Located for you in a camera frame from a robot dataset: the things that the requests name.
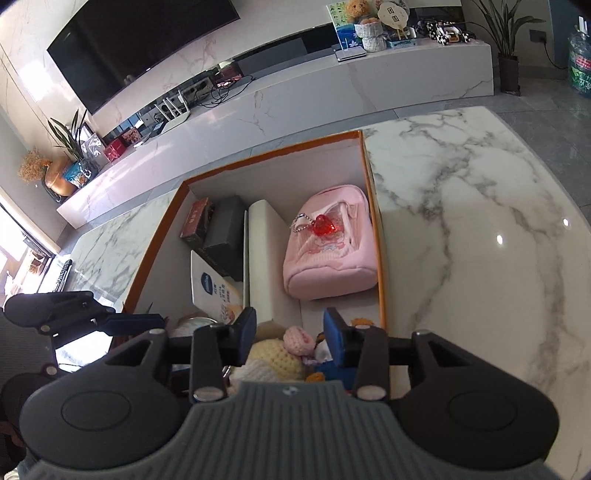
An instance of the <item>red heart keychain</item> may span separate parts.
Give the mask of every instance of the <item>red heart keychain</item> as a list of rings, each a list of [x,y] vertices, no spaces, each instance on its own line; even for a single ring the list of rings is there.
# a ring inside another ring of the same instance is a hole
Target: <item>red heart keychain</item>
[[[310,223],[308,225],[297,225],[298,220],[300,220],[301,218],[305,218]],[[339,230],[336,227],[336,225],[332,222],[332,220],[328,218],[326,215],[318,215],[315,220],[312,220],[305,213],[301,213],[296,217],[296,219],[291,224],[291,228],[294,231],[294,233],[298,233],[302,230],[310,228],[312,230],[312,233],[315,234],[315,236],[331,235],[332,233],[335,233]]]
[[[326,215],[318,215],[311,224],[312,231],[316,236],[330,235],[336,232],[334,223]]]

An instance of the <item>screw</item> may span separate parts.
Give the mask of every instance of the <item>screw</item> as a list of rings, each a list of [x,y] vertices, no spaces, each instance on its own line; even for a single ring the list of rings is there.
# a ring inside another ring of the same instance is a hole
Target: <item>screw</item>
[[[223,398],[223,391],[218,387],[201,387],[193,392],[197,401],[217,401]]]
[[[297,387],[294,387],[293,385],[290,385],[289,387],[285,387],[282,390],[284,395],[287,395],[288,397],[293,397],[294,395],[297,395],[300,392],[300,389]]]
[[[386,391],[377,385],[364,385],[357,390],[357,398],[365,401],[377,401],[386,396]]]

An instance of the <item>electrical outlet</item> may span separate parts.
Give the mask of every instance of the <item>electrical outlet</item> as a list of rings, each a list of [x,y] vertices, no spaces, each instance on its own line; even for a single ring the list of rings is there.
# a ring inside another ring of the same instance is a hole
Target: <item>electrical outlet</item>
[[[530,40],[534,43],[546,43],[546,32],[541,30],[530,30]]]

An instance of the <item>marble table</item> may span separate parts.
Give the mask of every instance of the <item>marble table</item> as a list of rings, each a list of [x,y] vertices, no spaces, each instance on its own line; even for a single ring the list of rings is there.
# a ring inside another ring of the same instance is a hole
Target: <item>marble table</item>
[[[591,467],[591,231],[545,165],[483,107],[364,129],[384,224],[391,335],[430,329],[546,393],[547,463]],[[170,194],[87,233],[69,288],[125,299]],[[398,394],[408,388],[401,369]]]

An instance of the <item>white basket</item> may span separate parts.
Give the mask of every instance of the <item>white basket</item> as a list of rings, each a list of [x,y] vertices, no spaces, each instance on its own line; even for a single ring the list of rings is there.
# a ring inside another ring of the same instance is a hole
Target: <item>white basket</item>
[[[375,38],[384,33],[382,22],[355,24],[355,33],[359,38]]]
[[[362,42],[364,49],[370,53],[386,50],[386,41],[383,37],[363,38]]]

